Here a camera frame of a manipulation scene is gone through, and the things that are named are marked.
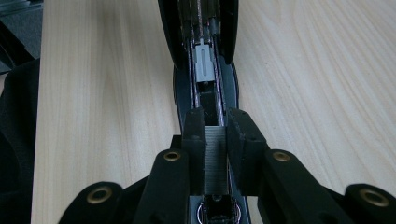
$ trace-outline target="wood grain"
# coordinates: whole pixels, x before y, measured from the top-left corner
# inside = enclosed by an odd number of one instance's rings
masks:
[[[157,1],[45,4],[33,223],[149,174],[179,133]],[[324,186],[396,195],[396,2],[240,2],[240,107]],[[260,223],[252,201],[253,223]]]

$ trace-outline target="metal grommet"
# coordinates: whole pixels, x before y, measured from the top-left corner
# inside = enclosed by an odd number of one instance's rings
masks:
[[[364,201],[375,206],[387,207],[389,205],[389,200],[386,197],[372,189],[361,189],[359,194]]]
[[[274,159],[276,159],[277,161],[289,161],[290,160],[290,156],[284,152],[274,152],[273,153],[273,157]]]
[[[178,152],[175,151],[170,151],[163,155],[163,158],[166,159],[167,161],[177,161],[180,159],[181,155]]]
[[[111,197],[113,191],[108,186],[101,186],[93,189],[87,196],[87,202],[91,204],[97,204],[105,202]]]

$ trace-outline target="wooden desk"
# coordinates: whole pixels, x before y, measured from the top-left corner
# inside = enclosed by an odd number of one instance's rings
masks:
[[[240,107],[270,147],[330,189],[366,182],[396,195],[396,2],[248,0],[239,15]],[[149,174],[179,133],[157,1],[48,1],[42,43],[40,224],[94,182]]]

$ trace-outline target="light wood surface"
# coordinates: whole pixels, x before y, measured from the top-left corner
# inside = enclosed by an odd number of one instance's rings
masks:
[[[330,189],[396,195],[396,2],[239,10],[240,107],[270,147]],[[32,221],[55,223],[88,185],[148,175],[179,129],[157,1],[47,1],[42,43]]]

